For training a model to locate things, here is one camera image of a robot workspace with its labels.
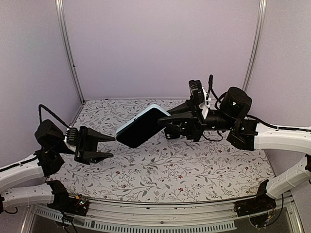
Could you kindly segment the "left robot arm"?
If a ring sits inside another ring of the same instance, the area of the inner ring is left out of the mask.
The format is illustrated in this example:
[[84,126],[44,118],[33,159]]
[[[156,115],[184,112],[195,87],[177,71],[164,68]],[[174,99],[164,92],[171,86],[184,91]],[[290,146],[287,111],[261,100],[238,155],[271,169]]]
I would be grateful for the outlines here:
[[33,204],[46,204],[61,213],[86,216],[88,197],[71,196],[58,180],[30,187],[20,187],[26,181],[47,178],[57,173],[64,164],[62,154],[74,155],[76,162],[90,165],[113,155],[99,152],[98,143],[115,141],[94,129],[69,127],[62,132],[51,120],[42,121],[35,138],[41,148],[25,159],[0,169],[0,211]]

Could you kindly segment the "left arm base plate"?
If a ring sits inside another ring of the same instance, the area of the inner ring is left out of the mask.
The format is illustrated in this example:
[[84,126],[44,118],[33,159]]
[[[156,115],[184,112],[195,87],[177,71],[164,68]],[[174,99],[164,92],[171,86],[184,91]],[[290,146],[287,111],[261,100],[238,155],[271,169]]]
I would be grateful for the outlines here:
[[86,216],[89,209],[89,199],[85,196],[55,199],[53,203],[47,204],[47,207],[65,214]]

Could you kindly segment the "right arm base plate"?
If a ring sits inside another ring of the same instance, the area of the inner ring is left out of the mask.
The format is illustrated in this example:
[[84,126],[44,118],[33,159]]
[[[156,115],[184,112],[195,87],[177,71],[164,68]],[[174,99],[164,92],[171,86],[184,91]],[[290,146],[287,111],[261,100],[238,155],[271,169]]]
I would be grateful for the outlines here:
[[234,203],[234,211],[238,216],[246,216],[260,213],[276,208],[275,199],[270,198],[266,194],[247,200],[240,200]]

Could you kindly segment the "light blue phone case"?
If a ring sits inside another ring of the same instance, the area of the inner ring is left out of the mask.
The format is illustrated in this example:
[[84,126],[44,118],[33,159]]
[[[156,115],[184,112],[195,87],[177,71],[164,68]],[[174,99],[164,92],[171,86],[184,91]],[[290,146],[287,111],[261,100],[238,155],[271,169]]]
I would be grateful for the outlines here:
[[151,104],[116,130],[116,140],[135,149],[164,129],[158,120],[170,115],[159,105]]

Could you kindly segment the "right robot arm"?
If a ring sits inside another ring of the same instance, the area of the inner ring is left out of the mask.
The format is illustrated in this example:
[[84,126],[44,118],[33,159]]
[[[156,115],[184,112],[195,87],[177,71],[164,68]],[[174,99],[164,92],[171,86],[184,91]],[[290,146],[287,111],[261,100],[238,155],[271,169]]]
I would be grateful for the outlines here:
[[311,130],[275,126],[248,114],[252,99],[241,89],[231,87],[216,99],[215,110],[205,113],[198,100],[202,90],[191,90],[190,100],[174,108],[159,125],[199,141],[204,131],[228,131],[227,141],[240,150],[275,149],[296,151],[304,156],[282,174],[263,181],[251,207],[261,212],[278,196],[311,178]]

